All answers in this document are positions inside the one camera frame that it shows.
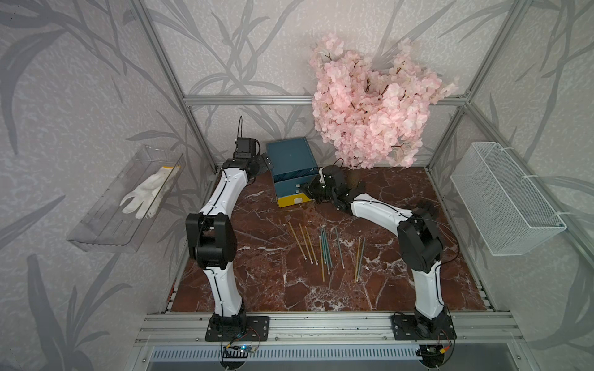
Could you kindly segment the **pink blossom artificial tree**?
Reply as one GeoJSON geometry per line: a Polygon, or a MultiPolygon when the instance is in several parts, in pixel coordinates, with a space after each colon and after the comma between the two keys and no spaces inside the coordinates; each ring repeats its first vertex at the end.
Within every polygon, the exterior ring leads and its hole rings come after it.
{"type": "Polygon", "coordinates": [[[317,42],[310,59],[317,78],[312,99],[314,125],[348,170],[349,187],[362,170],[376,165],[409,168],[423,146],[430,106],[453,95],[456,81],[445,83],[436,71],[411,57],[411,40],[387,71],[373,68],[370,57],[346,50],[331,32],[317,42]]]}

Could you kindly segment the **yellow bottom drawer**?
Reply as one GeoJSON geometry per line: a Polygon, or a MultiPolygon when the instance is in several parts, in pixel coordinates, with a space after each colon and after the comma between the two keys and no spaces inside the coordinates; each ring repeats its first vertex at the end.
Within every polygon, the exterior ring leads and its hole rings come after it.
{"type": "Polygon", "coordinates": [[[278,198],[278,207],[279,208],[284,208],[284,207],[291,207],[294,205],[299,205],[301,203],[307,203],[307,202],[311,202],[312,199],[309,198],[309,196],[306,196],[305,193],[297,193],[294,195],[289,195],[289,196],[283,196],[278,198]]]}

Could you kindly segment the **green pencil bundle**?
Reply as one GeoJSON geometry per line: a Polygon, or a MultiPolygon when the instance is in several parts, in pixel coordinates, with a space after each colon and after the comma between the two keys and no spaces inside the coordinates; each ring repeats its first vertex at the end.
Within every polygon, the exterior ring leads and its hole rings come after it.
{"type": "Polygon", "coordinates": [[[326,234],[326,229],[324,227],[320,228],[320,235],[322,236],[322,241],[323,241],[323,247],[324,247],[324,254],[325,254],[325,261],[326,261],[326,271],[328,273],[328,275],[331,274],[331,269],[332,269],[332,260],[331,260],[331,255],[329,252],[329,244],[328,244],[328,239],[327,239],[327,234],[326,234]]]}

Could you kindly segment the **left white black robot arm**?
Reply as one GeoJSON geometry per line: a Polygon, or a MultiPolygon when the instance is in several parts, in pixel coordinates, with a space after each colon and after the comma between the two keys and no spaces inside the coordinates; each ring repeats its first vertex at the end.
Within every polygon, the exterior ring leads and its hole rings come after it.
{"type": "Polygon", "coordinates": [[[233,157],[222,165],[210,199],[199,213],[187,216],[185,225],[190,258],[203,270],[213,292],[213,325],[220,331],[243,333],[247,315],[233,269],[238,238],[231,214],[242,190],[270,167],[256,139],[239,137],[235,145],[233,157]]]}

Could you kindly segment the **left circuit board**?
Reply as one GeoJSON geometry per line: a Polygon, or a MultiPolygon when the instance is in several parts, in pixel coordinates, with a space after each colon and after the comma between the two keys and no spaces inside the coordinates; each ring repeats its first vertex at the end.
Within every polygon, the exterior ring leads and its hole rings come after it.
{"type": "Polygon", "coordinates": [[[256,345],[227,345],[222,348],[223,360],[245,360],[249,356],[255,355],[260,346],[256,345]]]}

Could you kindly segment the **yellow pencil right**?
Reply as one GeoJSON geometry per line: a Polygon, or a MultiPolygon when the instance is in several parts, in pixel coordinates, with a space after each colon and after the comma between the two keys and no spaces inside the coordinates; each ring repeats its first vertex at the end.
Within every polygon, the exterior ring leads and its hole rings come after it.
{"type": "Polygon", "coordinates": [[[354,260],[354,283],[357,283],[358,280],[358,272],[359,272],[359,261],[360,261],[360,249],[362,244],[362,238],[359,237],[357,241],[357,253],[354,260]]]}

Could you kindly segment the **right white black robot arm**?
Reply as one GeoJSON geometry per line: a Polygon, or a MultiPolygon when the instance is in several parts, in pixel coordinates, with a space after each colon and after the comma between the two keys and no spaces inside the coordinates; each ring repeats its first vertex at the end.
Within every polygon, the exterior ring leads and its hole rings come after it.
{"type": "Polygon", "coordinates": [[[444,244],[435,205],[420,203],[413,210],[393,207],[365,193],[364,182],[349,188],[343,170],[335,165],[321,168],[301,189],[310,199],[332,203],[338,210],[371,221],[398,238],[402,259],[413,273],[416,299],[414,315],[396,315],[396,326],[403,329],[411,325],[422,339],[436,338],[450,327],[440,282],[444,244]]]}

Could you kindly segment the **right circuit board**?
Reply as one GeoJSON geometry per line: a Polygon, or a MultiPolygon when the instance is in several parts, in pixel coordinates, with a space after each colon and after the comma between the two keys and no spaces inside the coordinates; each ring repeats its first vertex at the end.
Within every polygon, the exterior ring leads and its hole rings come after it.
{"type": "Polygon", "coordinates": [[[433,345],[421,345],[416,354],[423,359],[443,361],[446,358],[446,354],[450,351],[451,346],[442,346],[438,344],[433,345]]]}

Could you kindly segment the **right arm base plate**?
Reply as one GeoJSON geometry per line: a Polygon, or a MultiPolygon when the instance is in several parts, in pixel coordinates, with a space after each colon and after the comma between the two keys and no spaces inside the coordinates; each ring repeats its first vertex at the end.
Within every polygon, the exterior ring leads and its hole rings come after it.
{"type": "Polygon", "coordinates": [[[395,340],[435,340],[448,343],[457,339],[453,320],[446,310],[442,310],[433,319],[426,318],[419,312],[413,315],[396,312],[391,316],[391,328],[395,340]]]}

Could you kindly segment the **clear plastic wall tray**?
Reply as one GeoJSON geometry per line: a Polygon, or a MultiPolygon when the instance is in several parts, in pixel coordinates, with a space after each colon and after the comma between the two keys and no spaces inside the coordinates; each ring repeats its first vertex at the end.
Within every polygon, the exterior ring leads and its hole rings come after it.
{"type": "Polygon", "coordinates": [[[135,253],[185,165],[180,152],[141,146],[67,241],[85,252],[135,253]]]}

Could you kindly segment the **circuit board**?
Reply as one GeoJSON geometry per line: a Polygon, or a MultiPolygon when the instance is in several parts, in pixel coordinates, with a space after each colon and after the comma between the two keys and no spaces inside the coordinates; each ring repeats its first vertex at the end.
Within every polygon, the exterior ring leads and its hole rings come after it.
{"type": "Polygon", "coordinates": [[[260,346],[256,345],[227,345],[222,348],[223,360],[245,360],[249,356],[255,355],[260,346]]]}
{"type": "Polygon", "coordinates": [[[433,345],[421,345],[416,354],[423,359],[443,361],[446,358],[446,354],[450,351],[451,346],[442,346],[438,344],[433,345]]]}

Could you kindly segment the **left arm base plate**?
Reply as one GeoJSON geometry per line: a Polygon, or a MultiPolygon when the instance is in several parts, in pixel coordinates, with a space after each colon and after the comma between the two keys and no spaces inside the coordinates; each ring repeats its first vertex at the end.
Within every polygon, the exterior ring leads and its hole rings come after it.
{"type": "Polygon", "coordinates": [[[213,314],[207,326],[205,341],[209,343],[265,342],[268,340],[269,329],[268,316],[222,317],[213,314]]]}

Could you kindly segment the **white glove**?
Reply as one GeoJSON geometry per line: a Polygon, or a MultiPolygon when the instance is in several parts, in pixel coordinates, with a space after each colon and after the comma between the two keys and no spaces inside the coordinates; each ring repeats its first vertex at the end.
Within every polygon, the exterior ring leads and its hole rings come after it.
{"type": "Polygon", "coordinates": [[[129,201],[122,210],[122,213],[135,213],[135,218],[138,220],[153,218],[162,201],[162,196],[160,196],[161,190],[168,184],[167,179],[172,172],[173,167],[161,167],[156,173],[140,183],[120,202],[122,206],[129,201]]]}

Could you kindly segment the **teal drawer cabinet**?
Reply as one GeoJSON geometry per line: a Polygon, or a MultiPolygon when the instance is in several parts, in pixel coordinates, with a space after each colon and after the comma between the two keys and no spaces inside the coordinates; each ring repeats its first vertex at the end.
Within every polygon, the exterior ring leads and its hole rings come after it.
{"type": "Polygon", "coordinates": [[[304,137],[267,143],[266,151],[273,165],[277,202],[280,197],[303,193],[301,186],[318,174],[319,167],[304,137]]]}

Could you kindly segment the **aluminium front rail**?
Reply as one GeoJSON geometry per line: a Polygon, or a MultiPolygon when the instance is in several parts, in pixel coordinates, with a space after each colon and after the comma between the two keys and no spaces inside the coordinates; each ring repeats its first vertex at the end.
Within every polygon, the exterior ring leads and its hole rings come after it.
{"type": "MultiPolygon", "coordinates": [[[[442,344],[525,343],[510,312],[453,312],[456,338],[440,336],[442,344]]],[[[391,312],[268,313],[266,346],[396,343],[391,312]]],[[[207,345],[210,313],[147,315],[135,346],[207,345]]]]}

